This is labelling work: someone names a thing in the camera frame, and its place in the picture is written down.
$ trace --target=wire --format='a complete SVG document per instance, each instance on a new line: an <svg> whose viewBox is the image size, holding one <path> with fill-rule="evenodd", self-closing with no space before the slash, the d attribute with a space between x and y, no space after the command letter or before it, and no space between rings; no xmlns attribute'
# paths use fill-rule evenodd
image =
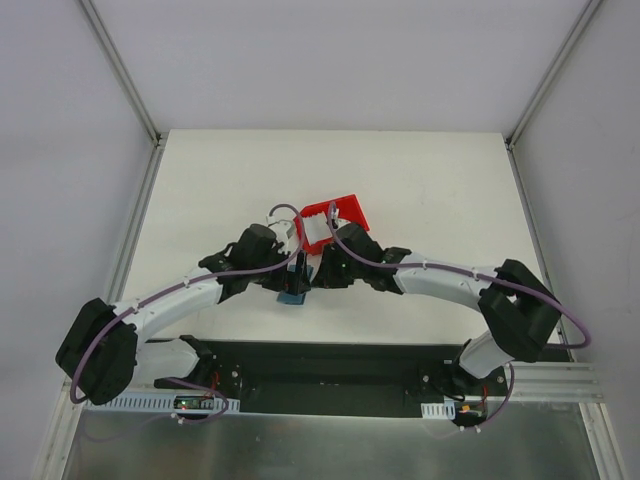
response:
<svg viewBox="0 0 640 480"><path fill-rule="evenodd" d="M557 350L569 350L569 349L586 348L589 345L591 345L591 333L589 333L589 329L580 319L578 319L566 307L561 305L555 298L552 298L549 295L545 295L544 293L534 290L533 288L525 287L524 285L519 285L517 283L509 282L507 280L502 280L501 278L492 277L490 275L485 275L483 273L473 272L471 270L467 270L466 268L454 267L452 265L444 265L440 263L430 263L430 262L426 262L424 264L423 263L379 263L379 262L372 262L371 260L367 260L366 258L361 257L357 253L351 251L349 247L347 247L344 244L344 242L338 237L336 233L336 228L333 225L333 222L331 221L333 218L335 209L336 209L335 202L331 202L331 204L329 205L329 211L327 212L327 219L328 219L327 225L329 226L331 235L333 236L333 239L335 240L335 242L340 246L340 248L342 248L349 256L356 259L357 261L375 268L392 268L392 269L433 268L435 270L443 270L446 272L456 273L458 275L463 275L465 277L479 278L486 282L495 283L496 285L507 287L512 290L517 290L519 292L535 297L538 300L543 301L544 303L555 308L558 312L560 312L562 315L567 317L569 321L573 323L573 325L575 325L575 327L578 330L580 330L580 333L584 337L584 340L580 343L575 343L575 344L548 343L547 348L557 349Z"/></svg>
<svg viewBox="0 0 640 480"><path fill-rule="evenodd" d="M455 400L456 402L464 402L466 401L466 397L462 394L460 395L456 395L456 394L449 394L446 393L444 390L442 390L440 387L438 387L434 382L430 383L431 387L438 392L440 395L444 395L447 398L450 398L451 400Z"/></svg>
<svg viewBox="0 0 640 480"><path fill-rule="evenodd" d="M304 244L304 240L306 238L306 234L304 231L304 226L303 226L303 222L302 222L302 216L300 215L300 212L296 209L296 207L294 207L293 205L289 205L288 203L279 203L278 205L276 205L275 207L273 207L270 212L269 215L273 215L273 213L280 209L280 208L287 208L289 210L291 210L295 216L298 218L299 224L301 225L300 227L300 241L298 242L298 247L296 248L296 250L285 260L282 260L279 263L276 263L275 265L271 265L268 267L262 267L262 268L256 268L253 270L229 270L229 271L225 271L225 272L216 272L216 273L209 273L206 275L201 275L199 277L196 277L194 279L191 280L190 285L193 285L194 283L198 283L198 282L203 282L205 280L210 280L212 278L220 278L220 277L232 277L232 276L239 276L239 275L259 275L262 273L267 273L267 272L271 272L273 270L277 270L279 268L282 268L286 265L289 264L289 262L291 262L292 260L295 260L296 257L298 256L298 253L300 252L300 250L302 250L302 245ZM157 293L155 293L154 295L151 295L150 297L142 300L139 305L138 308L144 308L147 305L149 305L152 302L155 302L156 300L159 300L160 298L163 298L173 292L176 292L182 288L185 288L185 284L184 283L178 283L175 285L172 285L168 288L165 288L164 290L161 290ZM87 366L87 363L89 362L89 358L91 357L91 355L93 354L93 352L95 351L96 347L100 344L100 342L102 341L102 339L111 331L112 328L114 328L118 323L120 323L122 320L124 320L125 318L127 318L129 315L133 314L135 312L133 307L129 307L126 310L124 310L120 315L116 316L114 319L112 319L109 323L107 323L104 328L102 330L100 330L100 332L98 332L98 334L93 338L93 340L91 341L91 343L89 344L89 347L87 347L87 349L84 352L84 355L82 356L82 358L80 359L80 362L78 362L78 366L76 367L75 372L73 373L73 377L71 378L71 390L69 391L69 398L71 400L71 403L74 404L80 404L84 401L87 400L87 396L83 396L83 397L78 397L77 396L77 389L78 389L78 385L80 384L80 377L82 376L82 372L84 371L85 367Z"/></svg>
<svg viewBox="0 0 640 480"><path fill-rule="evenodd" d="M222 407L222 409L220 409L219 412L216 412L216 413L214 413L212 415L208 415L204 419L192 420L192 419L188 419L188 418L182 417L182 422L186 423L187 425L195 425L195 424L199 424L199 423L211 422L213 420L216 420L216 419L220 418L224 413L226 413L227 410L229 410L229 399L227 397L225 397L222 393L218 392L217 390L213 390L213 389L207 388L207 387L202 387L200 385L196 385L196 384L191 383L191 382L185 382L184 380L181 380L179 378L169 377L169 378L167 378L167 380L169 380L172 383L175 383L176 385L180 385L182 387L187 387L187 388L192 388L194 390L202 390L204 392L207 392L208 395L216 396L216 397L222 399L222 401L224 403L224 406ZM128 435L131 435L132 433L135 433L138 430L140 430L142 427L145 427L145 426L149 425L150 423L155 422L156 420L160 420L161 418L174 418L174 415L175 415L175 413L171 413L171 414L161 413L161 414L158 414L158 415L154 415L153 417L147 418L144 422L140 422L140 423L135 424L133 427L125 430L124 432L117 433L115 435L112 435L110 437L105 437L105 438L93 437L89 433L87 433L87 429L86 429L86 425L85 425L86 418L84 416L80 417L80 422L78 423L78 428L79 428L79 431L80 431L80 435L82 437L86 438L87 440L89 440L90 442L93 442L93 443L108 443L108 442L112 442L114 440L118 440L120 438L126 437Z"/></svg>
<svg viewBox="0 0 640 480"><path fill-rule="evenodd" d="M502 411L504 411L504 407L506 407L507 403L509 403L509 400L511 400L511 395L513 394L513 387L516 384L516 371L513 368L513 365L511 364L511 362L509 362L507 365L509 366L509 375L511 377L509 379L509 388L507 389L507 394L504 396L504 400L502 400L502 403L496 409L496 411L493 412L491 416L487 418L484 422L482 422L482 425L486 425L489 422L493 422L496 419L496 417L500 415Z"/></svg>

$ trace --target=metal frame bar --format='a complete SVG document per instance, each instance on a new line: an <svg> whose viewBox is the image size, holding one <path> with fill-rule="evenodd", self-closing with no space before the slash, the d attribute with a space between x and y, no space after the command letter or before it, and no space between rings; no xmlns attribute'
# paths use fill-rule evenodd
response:
<svg viewBox="0 0 640 480"><path fill-rule="evenodd" d="M628 478L620 447L615 435L613 435L607 406L605 404L581 404L580 411L600 478L602 480Z"/></svg>
<svg viewBox="0 0 640 480"><path fill-rule="evenodd" d="M133 261L133 253L135 252L138 238L140 237L140 230L142 229L144 216L147 213L147 206L151 199L151 191L153 190L158 169L160 168L160 160L162 159L165 145L166 136L162 135L158 144L153 149L151 159L147 164L142 184L138 190L136 202L131 215L129 216L125 237L119 249L116 267L111 276L111 281L109 282L106 297L109 302L117 301L122 298L131 262Z"/></svg>
<svg viewBox="0 0 640 480"><path fill-rule="evenodd" d="M529 125L531 118L536 113L540 105L542 105L542 102L547 97L551 86L553 86L556 79L559 77L562 68L566 65L567 60L571 57L576 45L584 36L587 27L591 24L595 14L604 2L605 0L589 0L580 12L580 15L571 27L569 34L565 37L562 45L560 45L560 48L553 57L547 71L542 76L542 80L540 80L540 83L529 99L529 102L518 119L513 132L507 137L507 145L510 149L513 148L520 137L522 137L522 133Z"/></svg>
<svg viewBox="0 0 640 480"><path fill-rule="evenodd" d="M161 136L151 153L144 177L138 188L139 194L129 216L126 234L116 258L116 268L107 287L106 299L109 303L119 300L124 290L144 215L151 198L153 184L162 161L165 142L166 136ZM43 450L38 456L33 477L36 480L60 480L64 474L73 437L82 413L82 407L73 405L69 401L69 388L70 382L67 380L62 386L53 413L53 421L47 431Z"/></svg>
<svg viewBox="0 0 640 480"><path fill-rule="evenodd" d="M100 17L93 0L76 0L76 3L89 23L89 27L91 27L96 38L96 42L109 62L109 66L111 67L116 80L120 84L122 92L125 97L127 97L129 104L133 108L138 121L151 141L154 142L154 144L157 143L160 140L160 132L151 118L151 115L149 115L149 111L144 105L142 97L133 83L131 75L129 74L127 67L124 65L122 57L120 56L120 53L118 53L118 49L111 39L111 35L109 35L105 23Z"/></svg>

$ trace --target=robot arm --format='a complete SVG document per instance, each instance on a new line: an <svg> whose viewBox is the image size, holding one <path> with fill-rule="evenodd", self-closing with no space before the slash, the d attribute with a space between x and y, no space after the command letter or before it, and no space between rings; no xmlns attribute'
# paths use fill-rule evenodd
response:
<svg viewBox="0 0 640 480"><path fill-rule="evenodd" d="M114 305L99 298L91 300L80 310L56 354L56 363L73 377L89 345L115 322L79 378L79 387L95 405L112 400L134 377L137 383L158 387L166 377L210 385L212 354L201 342L191 336L160 343L148 340L181 318L244 292L251 282L303 293L306 268L298 281L290 278L287 268L290 256L296 258L296 271L305 261L304 254L290 255L299 250L297 244L293 222L281 220L268 227L253 224L238 242L202 259L197 268L165 288Z"/></svg>
<svg viewBox="0 0 640 480"><path fill-rule="evenodd" d="M347 254L338 243L332 243L324 248L313 286L344 288L355 279L362 279L379 291L429 295L459 303L483 315L489 330L464 345L450 371L451 381L460 391L477 384L512 360L537 361L560 319L560 313L546 303L487 280L497 277L552 297L533 273L518 261L506 260L495 269L461 267L435 262L405 248L383 250L357 224L342 226L335 234L340 243L361 258L373 264L398 265L398 268L367 265ZM413 266L401 268L403 264ZM441 268L427 267L434 264ZM462 270L474 272L474 276L456 273Z"/></svg>
<svg viewBox="0 0 640 480"><path fill-rule="evenodd" d="M298 247L292 222L251 225L240 240L210 255L175 284L152 294L115 305L100 299L81 309L58 354L56 363L73 376L81 359L110 322L114 327L100 337L79 375L79 387L96 405L112 400L132 381L173 388L163 380L182 378L197 385L211 385L215 374L213 354L203 342L181 336L168 342L148 342L175 321L205 307L212 307L242 293L249 283L295 295L311 286L345 288L362 279L378 291L431 295L480 312L489 331L470 340L446 372L447 385L466 392L496 368L511 360L535 362L560 314L552 307L476 276L464 277L445 270L423 268L432 264L408 249L383 250L357 224L337 230L337 236L354 253L369 262L411 264L409 268L380 268L355 260L338 243L326 245L322 263L309 281L306 256ZM295 258L295 269L288 263ZM497 269L467 269L549 292L519 262L507 260Z"/></svg>

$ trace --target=purple cable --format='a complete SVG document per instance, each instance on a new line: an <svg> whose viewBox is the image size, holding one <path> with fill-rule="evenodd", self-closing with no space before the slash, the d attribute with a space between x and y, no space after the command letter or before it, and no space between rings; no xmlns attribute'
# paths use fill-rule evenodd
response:
<svg viewBox="0 0 640 480"><path fill-rule="evenodd" d="M507 403L509 403L509 400L511 399L511 395L513 395L513 387L516 384L516 371L513 368L513 365L511 365L511 362L509 362L507 365L509 365L509 373L511 375L511 379L509 380L509 388L507 389L507 394L504 396L504 400L502 400L502 403L500 404L500 406L496 408L496 411L493 412L491 416L487 418L484 422L482 422L483 426L488 424L489 422L493 422L493 420L504 410L504 407L507 405Z"/></svg>
<svg viewBox="0 0 640 480"><path fill-rule="evenodd" d="M190 420L188 418L184 418L183 417L182 421L183 421L183 423L185 423L187 425L196 425L196 424L199 424L199 423L211 422L213 420L216 420L216 419L220 418L229 409L229 400L227 399L227 397L225 397L222 393L218 392L217 390L214 390L212 388L202 387L202 386L196 385L194 383L185 382L184 380L180 380L179 378L169 377L169 378L167 378L167 380L169 380L172 383L175 383L176 385L180 385L182 387L192 388L194 390L201 390L201 391L204 391L204 392L211 393L211 394L215 395L216 397L221 398L222 401L224 402L224 407L222 408L222 410L220 410L219 412L214 413L213 415L209 415L206 418L203 418L203 419L200 419L200 420ZM93 443L108 443L108 442L112 442L114 440L118 440L118 439L120 439L122 437L126 437L127 435L130 435L130 434L132 434L134 432L137 432L142 427L144 427L146 425L149 425L150 423L153 423L156 420L160 420L161 418L173 418L173 417L172 417L172 414L160 413L158 415L154 415L153 417L147 418L144 422L137 423L132 428L129 428L128 430L125 430L124 432L121 432L121 433L118 433L116 435L112 435L112 436L106 437L106 438L96 438L96 437L92 437L91 435L89 435L87 433L87 429L86 429L86 425L85 425L85 418L84 417L80 418L80 423L78 425L78 428L80 430L81 437L86 438L90 442L93 442Z"/></svg>
<svg viewBox="0 0 640 480"><path fill-rule="evenodd" d="M332 219L333 218L333 213L335 212L335 208L336 208L335 202L331 202L331 205L329 205L329 211L327 213L327 218L328 219ZM365 265L369 265L370 267L375 267L375 268L393 268L393 269L398 269L398 268L433 268L435 270L444 270L446 272L456 273L458 275L463 275L465 277L474 277L474 278L477 277L477 278L479 278L481 280L485 280L487 282L495 283L495 284L501 285L503 287L507 287L507 288L510 288L510 289L513 289L513 290L517 290L517 291L522 292L522 293L526 293L527 295L531 295L532 297L535 297L538 300L541 300L541 301L545 302L547 305L550 305L553 308L555 308L556 310L558 310L558 312L560 312L562 315L567 317L569 319L569 321L571 323L573 323L573 325L575 325L575 327L578 330L580 330L580 333L582 333L582 335L584 336L584 340L581 343L575 343L575 344L548 343L547 344L547 348L552 348L552 349L557 349L557 350L569 350L569 349L572 349L572 348L575 348L575 349L586 348L589 345L591 345L591 333L589 333L589 329L587 328L587 326L580 319L578 319L573 313L571 313L566 307L564 307L563 305L558 303L558 301L556 301L554 298L550 297L549 295L545 295L542 292L534 290L533 288L525 287L524 285L518 285L517 283L509 282L507 280L502 280L500 278L492 277L490 275L485 275L483 273L474 273L471 270L467 270L465 268L460 268L460 267L454 267L454 266L451 266L451 265L443 265L443 264L440 264L440 263L429 263L429 262L427 262L426 264L422 264L422 263L378 263L378 262L372 262L371 260L367 260L366 258L361 257L357 253L352 252L349 249L349 247L347 247L344 244L344 242L342 240L340 240L340 238L338 238L338 235L336 234L336 229L333 226L333 222L328 221L327 224L329 226L329 230L331 231L331 235L333 236L333 239L340 246L340 248L342 248L348 255L350 255L351 257L353 257L357 261L359 261L361 263L364 263Z"/></svg>
<svg viewBox="0 0 640 480"><path fill-rule="evenodd" d="M304 244L304 240L306 238L306 233L304 231L304 223L302 222L302 216L300 215L300 212L296 209L296 207L294 207L293 205L289 205L288 203L279 203L269 211L269 215L273 215L273 213L280 208L288 208L289 210L291 210L295 214L295 216L298 218L298 221L300 224L300 241L298 242L298 247L288 258L286 258L285 260L282 260L280 263L276 263L275 265L256 268L253 270L230 270L227 272L217 272L217 273L209 273L206 275L201 275L199 277L192 279L190 282L190 285L193 285L194 283L198 283L198 282L203 282L205 280L210 280L212 278L232 277L237 275L260 275L262 273L268 273L273 270L277 270L278 268L288 265L290 261L295 260L300 250L302 250L302 245ZM164 290L161 290L158 293L155 293L152 296L142 300L138 305L138 307L139 308L146 307L150 303L155 302L156 300L159 300L160 298L166 295L169 295L170 293L180 290L181 288L185 288L184 283L178 283L176 285L172 285L168 288L165 288ZM133 314L134 312L135 310L133 309L133 307L127 308L124 312L122 312L120 315L116 316L113 320L107 323L104 326L104 328L100 330L100 332L91 341L91 343L89 344L89 347L84 352L84 355L78 362L78 366L76 367L76 370L73 373L73 377L71 379L71 390L69 391L69 398L71 400L71 403L74 403L77 405L79 403L84 402L87 399L86 395L84 397L78 398L76 393L77 393L78 385L80 383L80 377L82 376L82 372L84 371L84 368L87 366L87 363L89 362L89 358L91 358L91 355L95 351L100 341L111 331L113 327L115 327L119 322L121 322L122 320L127 318L129 315Z"/></svg>

